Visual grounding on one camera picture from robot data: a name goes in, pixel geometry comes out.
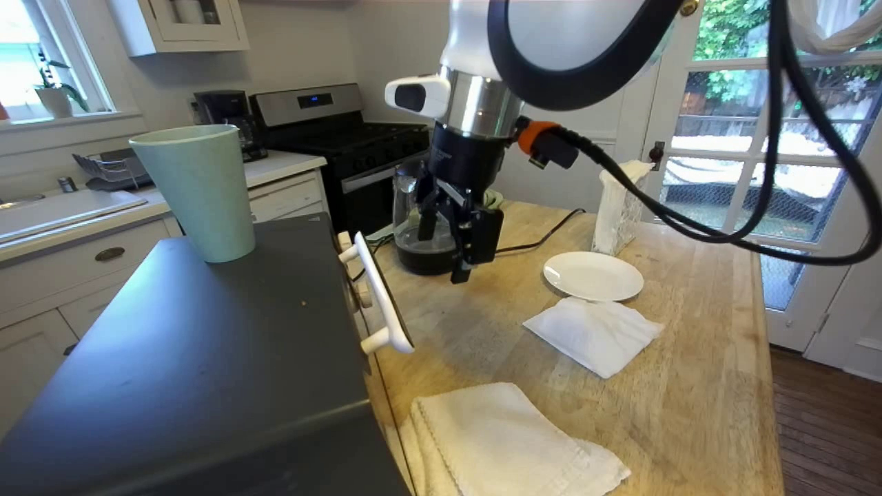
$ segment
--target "kitchen cabinet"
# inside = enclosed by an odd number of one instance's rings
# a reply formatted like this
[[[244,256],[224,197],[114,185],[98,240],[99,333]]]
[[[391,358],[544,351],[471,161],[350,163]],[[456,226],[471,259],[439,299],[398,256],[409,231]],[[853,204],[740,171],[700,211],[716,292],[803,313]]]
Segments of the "kitchen cabinet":
[[[0,439],[51,383],[75,343],[59,313],[0,329]]]
[[[256,223],[329,212],[324,178],[318,171],[256,189],[249,197]]]
[[[150,222],[0,265],[0,439],[169,234],[165,222]]]
[[[114,0],[132,58],[249,50],[239,0]]]
[[[78,338],[86,338],[86,331],[93,327],[93,320],[102,314],[102,310],[110,307],[118,287],[121,284],[110,284],[99,292],[91,292],[88,299],[81,299],[81,302],[60,307],[59,313]]]

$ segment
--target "kitchen counter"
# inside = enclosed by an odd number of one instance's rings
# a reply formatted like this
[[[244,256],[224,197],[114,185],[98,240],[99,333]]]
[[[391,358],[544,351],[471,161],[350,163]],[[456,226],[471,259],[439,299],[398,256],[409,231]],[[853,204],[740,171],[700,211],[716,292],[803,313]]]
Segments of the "kitchen counter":
[[[534,244],[565,216],[533,204],[505,212],[500,248]],[[602,382],[522,329],[562,299],[544,262],[588,248],[590,234],[592,219],[576,216],[544,248],[503,255],[461,287],[410,277],[383,248],[377,262],[416,343],[410,357],[377,357],[395,423],[416,398],[507,382],[567,435],[620,455],[635,474],[618,496],[782,495],[758,259],[640,226],[620,255],[646,277],[628,307],[664,331]]]
[[[307,171],[314,171],[324,167],[326,167],[326,158],[270,153],[270,158],[266,158],[266,161],[245,163],[245,182],[249,182],[249,189],[260,189],[260,185],[278,182],[278,179],[296,178],[296,175],[307,175]],[[169,216],[169,204],[161,197],[161,191],[146,189],[146,191],[137,191],[137,197],[146,204],[137,204],[132,211],[121,211],[114,216],[88,219],[88,222],[81,222],[81,223],[71,223],[64,229],[52,229],[44,234],[23,237],[15,244],[0,244],[0,262]]]
[[[226,265],[157,244],[0,445],[0,495],[406,495],[330,219]]]

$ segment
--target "butcher block countertop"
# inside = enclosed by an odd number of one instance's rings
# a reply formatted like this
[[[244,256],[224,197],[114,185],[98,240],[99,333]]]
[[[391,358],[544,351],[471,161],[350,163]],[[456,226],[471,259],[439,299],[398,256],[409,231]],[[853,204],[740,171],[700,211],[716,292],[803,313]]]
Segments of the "butcher block countertop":
[[[567,212],[507,204],[500,248],[534,244]],[[602,382],[556,353],[523,320],[554,307],[540,270],[590,247],[592,219],[572,219],[547,247],[500,255],[470,284],[410,277],[377,252],[416,353],[381,351],[395,423],[416,398],[515,383],[567,435],[596,442],[635,473],[614,495],[782,495],[773,365],[758,259],[640,226],[620,252],[646,277],[625,302],[663,338]]]

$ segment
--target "gray countertop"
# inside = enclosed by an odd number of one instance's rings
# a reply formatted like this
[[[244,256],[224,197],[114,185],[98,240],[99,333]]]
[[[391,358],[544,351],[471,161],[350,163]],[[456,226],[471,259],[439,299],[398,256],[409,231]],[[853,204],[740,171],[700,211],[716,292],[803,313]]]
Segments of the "gray countertop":
[[[256,240],[162,240],[0,445],[0,495],[406,495],[329,216]]]

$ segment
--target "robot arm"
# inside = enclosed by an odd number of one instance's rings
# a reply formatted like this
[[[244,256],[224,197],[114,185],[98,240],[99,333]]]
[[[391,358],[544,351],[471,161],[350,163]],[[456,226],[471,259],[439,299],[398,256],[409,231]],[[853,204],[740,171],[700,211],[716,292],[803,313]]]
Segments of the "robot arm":
[[[682,0],[452,0],[441,73],[386,87],[388,106],[437,123],[420,204],[426,223],[441,212],[452,226],[452,281],[497,255],[503,212],[485,211],[483,197],[523,129],[522,103],[576,112],[606,99],[656,52],[679,10]]]
[[[740,231],[716,231],[638,191],[618,163],[588,138],[554,124],[522,118],[522,103],[547,112],[580,112],[620,92],[656,52],[675,15],[694,15],[694,0],[452,0],[450,40],[441,73],[386,87],[386,103],[437,123],[427,171],[416,189],[421,207],[420,231],[445,216],[452,240],[452,281],[492,262],[503,231],[503,212],[483,207],[505,149],[522,143],[534,163],[573,167],[588,154],[628,194],[675,231],[704,244],[733,244],[799,265],[855,265],[882,247],[879,194],[831,124],[824,106],[803,76],[789,33],[789,0],[770,0],[770,153],[758,207]],[[782,127],[782,76],[806,113],[849,175],[865,216],[862,248],[843,256],[793,255],[747,240],[762,223],[776,194],[776,167]]]

